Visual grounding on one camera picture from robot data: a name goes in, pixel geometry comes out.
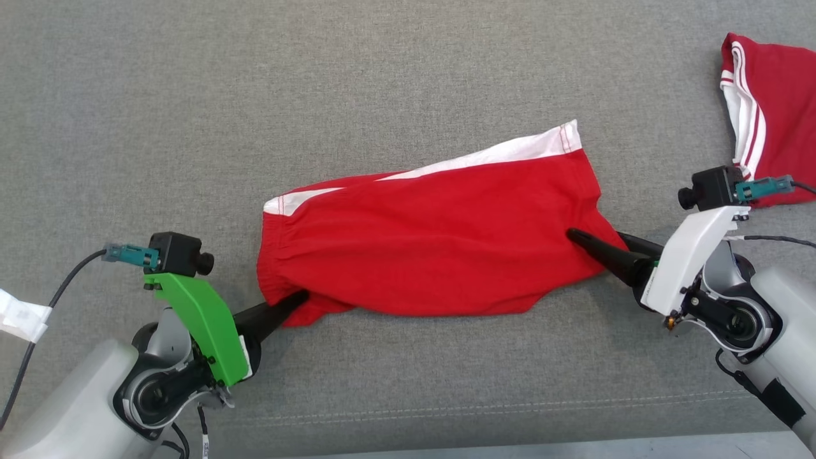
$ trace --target white sticker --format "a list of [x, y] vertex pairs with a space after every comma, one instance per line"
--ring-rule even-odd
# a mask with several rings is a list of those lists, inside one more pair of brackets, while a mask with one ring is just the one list
[[210, 436], [207, 434], [202, 435], [202, 459], [207, 459], [210, 457]]
[[246, 350], [246, 343], [244, 342], [244, 336], [240, 335], [238, 337], [241, 340], [241, 349], [244, 349], [244, 359], [246, 359], [246, 376], [241, 379], [241, 381], [245, 380], [246, 378], [252, 376], [252, 363], [250, 363], [250, 353]]

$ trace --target black cable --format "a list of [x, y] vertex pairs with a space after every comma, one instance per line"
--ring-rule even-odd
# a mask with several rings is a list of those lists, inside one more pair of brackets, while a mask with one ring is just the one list
[[174, 449], [177, 453], [179, 453], [179, 457], [184, 457], [184, 450], [181, 449], [181, 446], [177, 445], [176, 443], [165, 440], [162, 442], [162, 446]]
[[726, 375], [736, 378], [737, 375], [734, 372], [731, 372], [728, 368], [726, 368], [725, 365], [723, 365], [722, 362], [720, 361], [721, 355], [722, 349], [717, 350], [716, 354], [714, 355], [714, 361], [716, 362], [717, 367], [720, 367], [720, 370], [722, 370], [722, 372], [725, 373]]
[[758, 240], [758, 239], [763, 239], [763, 240], [767, 240], [767, 241], [782, 241], [784, 243], [802, 244], [804, 246], [816, 248], [816, 243], [811, 243], [810, 241], [805, 241], [804, 239], [791, 238], [791, 237], [788, 237], [788, 236], [757, 236], [757, 235], [752, 235], [752, 236], [743, 236], [743, 239], [745, 239], [746, 241]]
[[181, 447], [184, 449], [182, 459], [190, 459], [190, 443], [187, 441], [187, 437], [184, 436], [184, 432], [181, 431], [175, 422], [171, 425], [171, 427], [173, 430], [175, 430], [175, 434], [179, 436], [179, 440], [181, 440]]
[[[62, 281], [60, 287], [56, 289], [54, 297], [52, 297], [51, 301], [48, 302], [48, 307], [54, 309], [56, 302], [60, 300], [60, 296], [62, 296], [62, 293], [65, 292], [66, 288], [68, 288], [68, 284], [71, 283], [73, 277], [77, 275], [79, 270], [84, 268], [85, 265], [92, 262], [94, 259], [103, 256], [106, 252], [107, 251], [104, 249], [94, 252], [87, 256], [85, 260], [80, 261], [76, 266], [74, 266], [73, 270], [71, 270], [71, 272], [68, 273], [68, 276], [65, 277], [65, 280]], [[20, 386], [23, 384], [23, 377], [25, 377], [25, 370], [29, 367], [29, 361], [31, 360], [31, 354], [33, 354], [33, 352], [34, 343], [32, 342], [29, 343], [29, 347], [25, 350], [23, 361], [20, 363], [20, 370], [17, 371], [17, 378], [14, 380], [14, 385], [11, 386], [11, 393], [8, 395], [6, 407], [2, 410], [2, 417], [0, 417], [0, 430], [3, 430], [3, 427], [6, 426], [8, 417], [11, 415], [11, 407], [14, 406], [14, 402], [17, 400], [17, 394], [20, 392]]]
[[206, 429], [206, 418], [204, 417], [204, 407], [198, 405], [198, 420], [202, 422], [202, 435], [208, 434]]
[[812, 187], [810, 185], [807, 185], [805, 183], [802, 183], [800, 181], [795, 181], [794, 180], [794, 181], [791, 182], [791, 185], [795, 186], [796, 188], [802, 188], [805, 191], [809, 191], [810, 193], [816, 194], [816, 188], [814, 188], [814, 187]]

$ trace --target red shorts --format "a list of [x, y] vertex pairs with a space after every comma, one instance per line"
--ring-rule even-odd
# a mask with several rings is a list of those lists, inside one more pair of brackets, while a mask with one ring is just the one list
[[264, 206], [258, 282], [269, 304], [299, 289], [286, 325], [355, 306], [410, 316], [527, 311], [603, 268], [565, 236], [625, 248], [576, 121], [409, 172], [348, 177]]
[[[746, 179], [793, 176], [816, 185], [816, 52], [759, 44], [729, 33], [720, 88]], [[803, 189], [759, 199], [756, 207], [812, 201]]]

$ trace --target label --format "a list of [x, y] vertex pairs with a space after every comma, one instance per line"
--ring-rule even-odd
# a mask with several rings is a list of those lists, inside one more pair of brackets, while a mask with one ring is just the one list
[[202, 435], [202, 459], [210, 457], [210, 436]]

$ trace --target white tape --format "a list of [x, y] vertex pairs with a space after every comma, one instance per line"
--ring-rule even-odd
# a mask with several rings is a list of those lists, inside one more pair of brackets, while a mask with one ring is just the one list
[[202, 459], [207, 459], [210, 457], [210, 436], [207, 434], [202, 435]]
[[238, 340], [241, 341], [241, 348], [244, 349], [244, 359], [246, 359], [246, 368], [247, 368], [246, 376], [244, 376], [243, 379], [241, 379], [241, 381], [244, 381], [246, 378], [252, 376], [252, 363], [250, 362], [250, 353], [249, 353], [248, 350], [246, 350], [246, 342], [244, 341], [244, 336], [239, 335]]
[[46, 332], [51, 308], [19, 301], [0, 289], [0, 331], [36, 343]]

